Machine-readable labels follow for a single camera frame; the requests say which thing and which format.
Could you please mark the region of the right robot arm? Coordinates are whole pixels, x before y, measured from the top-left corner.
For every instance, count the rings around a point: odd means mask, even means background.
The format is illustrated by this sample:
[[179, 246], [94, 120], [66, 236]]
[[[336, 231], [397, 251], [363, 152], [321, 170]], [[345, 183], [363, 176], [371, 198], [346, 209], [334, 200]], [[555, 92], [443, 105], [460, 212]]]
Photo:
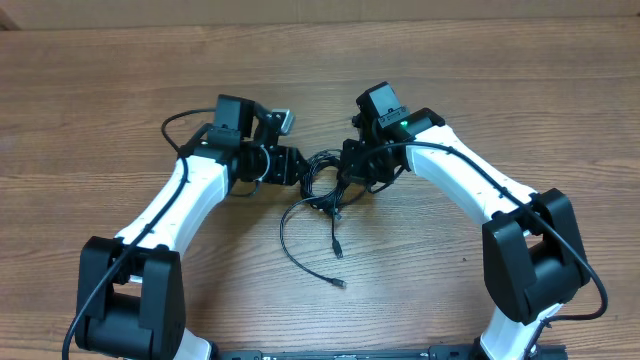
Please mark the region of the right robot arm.
[[398, 168], [435, 184], [480, 225], [484, 283], [495, 304], [471, 345], [433, 346], [433, 359], [565, 359], [542, 329], [591, 276], [569, 199], [540, 193], [494, 168], [429, 108], [410, 111], [382, 82], [356, 100], [356, 140], [343, 144], [343, 181], [388, 184]]

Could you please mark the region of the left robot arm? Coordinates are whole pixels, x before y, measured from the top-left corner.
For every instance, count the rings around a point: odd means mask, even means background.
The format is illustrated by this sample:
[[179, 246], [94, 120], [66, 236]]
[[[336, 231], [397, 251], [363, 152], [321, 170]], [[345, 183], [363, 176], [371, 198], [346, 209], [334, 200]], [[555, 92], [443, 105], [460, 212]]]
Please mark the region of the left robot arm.
[[186, 326], [181, 262], [206, 216], [236, 181], [292, 186], [304, 160], [281, 146], [289, 109], [221, 95], [214, 119], [183, 145], [169, 180], [112, 238], [91, 237], [80, 254], [76, 315], [61, 356], [79, 348], [123, 359], [215, 359], [217, 346]]

